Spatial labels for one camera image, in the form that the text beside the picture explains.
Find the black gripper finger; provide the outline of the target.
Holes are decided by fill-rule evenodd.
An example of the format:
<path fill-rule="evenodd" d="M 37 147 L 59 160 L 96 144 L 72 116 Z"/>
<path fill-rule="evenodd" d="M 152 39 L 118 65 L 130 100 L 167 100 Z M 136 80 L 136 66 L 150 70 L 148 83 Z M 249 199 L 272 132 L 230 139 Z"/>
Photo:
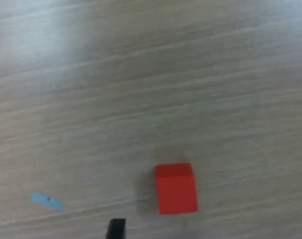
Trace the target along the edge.
<path fill-rule="evenodd" d="M 111 219 L 107 227 L 105 239 L 126 239 L 126 219 Z"/>

